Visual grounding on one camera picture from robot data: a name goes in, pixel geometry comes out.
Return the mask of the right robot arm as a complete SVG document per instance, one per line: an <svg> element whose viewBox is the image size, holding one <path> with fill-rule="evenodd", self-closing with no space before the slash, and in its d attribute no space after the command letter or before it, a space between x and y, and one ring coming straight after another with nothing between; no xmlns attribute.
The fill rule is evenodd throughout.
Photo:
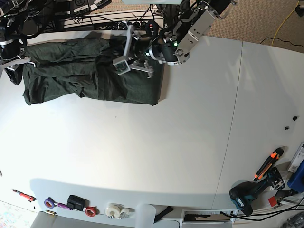
<svg viewBox="0 0 304 228"><path fill-rule="evenodd" d="M22 70L31 58L25 56L28 40L40 35L50 23L55 13L55 0L2 0L0 2L0 71L5 72L11 82L19 85ZM37 17L50 7L37 32L32 35L23 33L24 23Z"/></svg>

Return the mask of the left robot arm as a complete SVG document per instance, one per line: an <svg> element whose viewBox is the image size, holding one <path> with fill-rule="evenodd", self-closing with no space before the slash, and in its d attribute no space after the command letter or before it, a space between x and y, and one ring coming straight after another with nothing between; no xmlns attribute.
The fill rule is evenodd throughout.
<svg viewBox="0 0 304 228"><path fill-rule="evenodd" d="M172 7L158 5L165 25L160 28L155 20L149 20L145 37L137 35L134 25L124 21L126 43L123 54L113 60L116 73L123 75L138 70L152 77L154 70L149 60L170 66L185 63L191 49L208 33L214 20L224 19L236 3L235 0L197 0L191 4L183 0Z"/></svg>

